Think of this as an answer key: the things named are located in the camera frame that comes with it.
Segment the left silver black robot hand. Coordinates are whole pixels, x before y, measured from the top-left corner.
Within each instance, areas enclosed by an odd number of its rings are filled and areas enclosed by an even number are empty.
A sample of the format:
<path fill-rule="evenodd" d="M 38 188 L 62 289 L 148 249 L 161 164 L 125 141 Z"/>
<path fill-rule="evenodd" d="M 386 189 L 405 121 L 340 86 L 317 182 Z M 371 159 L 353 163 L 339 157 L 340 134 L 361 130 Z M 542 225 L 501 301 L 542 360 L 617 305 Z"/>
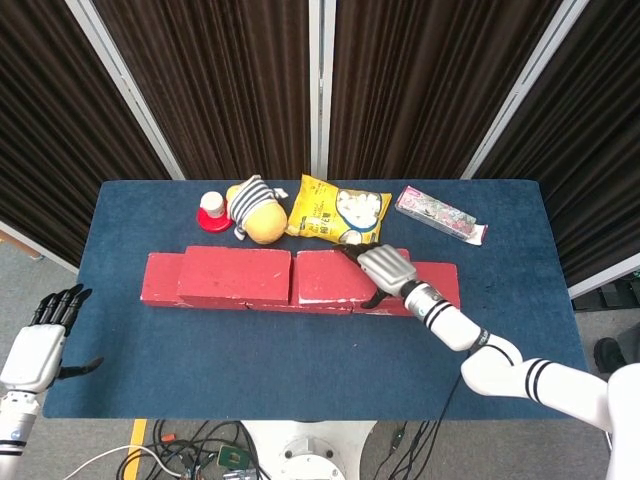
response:
<path fill-rule="evenodd" d="M 92 290 L 77 284 L 42 298 L 30 322 L 17 334 L 1 371 L 1 384 L 9 391 L 39 394 L 57 380 L 87 375 L 104 359 L 81 366 L 64 366 L 62 357 L 79 310 Z"/>

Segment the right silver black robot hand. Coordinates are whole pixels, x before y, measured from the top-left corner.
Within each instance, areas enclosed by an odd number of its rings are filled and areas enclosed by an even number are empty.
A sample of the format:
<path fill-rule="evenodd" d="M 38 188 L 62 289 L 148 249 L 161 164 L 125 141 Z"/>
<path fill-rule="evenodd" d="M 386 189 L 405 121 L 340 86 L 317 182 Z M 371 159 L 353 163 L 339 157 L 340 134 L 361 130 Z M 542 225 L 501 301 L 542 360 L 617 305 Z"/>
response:
<path fill-rule="evenodd" d="M 391 245 L 338 244 L 333 250 L 358 265 L 375 284 L 372 298 L 361 304 L 363 309 L 374 309 L 387 297 L 405 298 L 421 283 L 413 264 Z"/>

